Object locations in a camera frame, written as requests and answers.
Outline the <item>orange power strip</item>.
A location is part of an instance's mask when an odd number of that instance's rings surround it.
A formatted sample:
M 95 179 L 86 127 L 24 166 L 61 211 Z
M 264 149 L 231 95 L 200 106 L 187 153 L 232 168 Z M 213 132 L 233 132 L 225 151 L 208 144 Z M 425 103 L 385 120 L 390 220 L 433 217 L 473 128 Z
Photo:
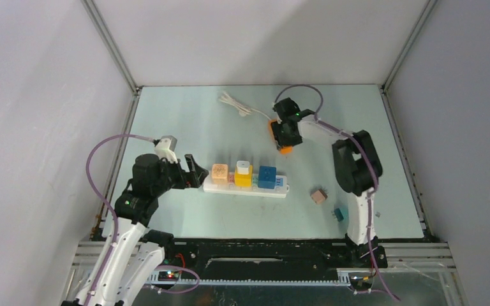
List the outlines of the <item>orange power strip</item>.
M 288 130 L 286 124 L 273 119 L 268 123 L 268 130 L 271 133 L 272 139 L 274 140 L 279 153 L 282 155 L 291 153 L 293 148 L 293 137 L 292 132 Z

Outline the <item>beige cube socket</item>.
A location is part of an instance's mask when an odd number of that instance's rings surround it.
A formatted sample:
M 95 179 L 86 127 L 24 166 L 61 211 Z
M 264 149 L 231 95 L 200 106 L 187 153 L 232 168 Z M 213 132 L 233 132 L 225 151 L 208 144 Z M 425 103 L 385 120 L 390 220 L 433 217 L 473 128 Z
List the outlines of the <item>beige cube socket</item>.
M 228 165 L 216 163 L 212 166 L 211 178 L 212 182 L 216 185 L 223 185 L 228 183 Z

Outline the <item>white multicolour power strip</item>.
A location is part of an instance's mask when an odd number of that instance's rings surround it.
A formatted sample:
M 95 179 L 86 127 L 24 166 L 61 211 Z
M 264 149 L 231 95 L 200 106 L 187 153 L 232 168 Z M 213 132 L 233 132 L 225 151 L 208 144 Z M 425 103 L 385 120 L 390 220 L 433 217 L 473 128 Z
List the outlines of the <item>white multicolour power strip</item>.
M 274 189 L 260 188 L 258 186 L 258 174 L 252 174 L 250 187 L 240 187 L 234 184 L 234 172 L 228 175 L 228 183 L 215 184 L 209 175 L 203 183 L 202 189 L 207 193 L 230 194 L 240 196 L 257 196 L 263 198 L 286 198 L 290 185 L 288 179 L 284 175 L 276 175 Z

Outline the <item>yellow cube socket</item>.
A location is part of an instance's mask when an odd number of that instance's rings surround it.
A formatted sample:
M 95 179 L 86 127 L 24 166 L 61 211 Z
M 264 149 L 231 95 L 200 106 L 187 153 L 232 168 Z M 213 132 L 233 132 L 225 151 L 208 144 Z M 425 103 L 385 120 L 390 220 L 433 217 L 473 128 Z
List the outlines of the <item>yellow cube socket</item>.
M 251 187 L 252 176 L 253 176 L 253 166 L 249 165 L 247 173 L 239 173 L 238 171 L 234 173 L 234 183 L 238 187 Z

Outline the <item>white plug adapter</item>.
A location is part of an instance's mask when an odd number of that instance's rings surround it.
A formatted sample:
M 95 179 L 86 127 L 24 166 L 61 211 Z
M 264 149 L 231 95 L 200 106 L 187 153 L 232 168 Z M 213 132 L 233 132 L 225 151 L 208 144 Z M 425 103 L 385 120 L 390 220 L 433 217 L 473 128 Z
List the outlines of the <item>white plug adapter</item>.
M 249 175 L 251 173 L 251 164 L 249 161 L 237 161 L 235 171 L 239 175 Z

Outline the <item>blue cube socket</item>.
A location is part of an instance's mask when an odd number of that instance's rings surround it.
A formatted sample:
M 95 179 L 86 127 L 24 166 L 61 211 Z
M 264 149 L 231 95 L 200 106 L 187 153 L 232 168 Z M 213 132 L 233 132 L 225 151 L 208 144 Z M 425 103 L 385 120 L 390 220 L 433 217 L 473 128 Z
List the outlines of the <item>blue cube socket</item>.
M 275 189 L 276 186 L 276 167 L 260 166 L 258 170 L 259 188 Z

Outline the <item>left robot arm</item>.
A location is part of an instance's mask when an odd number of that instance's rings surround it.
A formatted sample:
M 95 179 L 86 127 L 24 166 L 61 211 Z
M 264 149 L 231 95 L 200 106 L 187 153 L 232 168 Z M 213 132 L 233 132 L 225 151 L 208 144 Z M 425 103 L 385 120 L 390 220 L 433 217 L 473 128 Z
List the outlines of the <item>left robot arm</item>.
M 115 202 L 113 232 L 85 284 L 63 305 L 131 305 L 148 276 L 174 262 L 174 236 L 147 226 L 160 196 L 171 189 L 198 189 L 207 178 L 208 170 L 191 154 L 185 160 L 188 171 L 156 154 L 135 159 L 132 178 Z

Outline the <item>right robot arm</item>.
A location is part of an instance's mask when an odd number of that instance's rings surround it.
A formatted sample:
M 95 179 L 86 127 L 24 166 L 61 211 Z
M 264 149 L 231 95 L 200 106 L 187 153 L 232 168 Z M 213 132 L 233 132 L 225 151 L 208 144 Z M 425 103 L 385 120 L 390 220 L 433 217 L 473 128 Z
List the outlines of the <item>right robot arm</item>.
M 347 237 L 353 243 L 345 250 L 346 260 L 362 266 L 371 258 L 366 245 L 376 236 L 371 210 L 382 164 L 371 135 L 361 130 L 351 133 L 318 119 L 310 109 L 301 110 L 298 104 L 285 98 L 274 104 L 276 118 L 269 122 L 269 131 L 281 154 L 288 154 L 304 140 L 327 145 L 333 155 L 334 172 L 340 188 L 353 196 L 348 205 Z

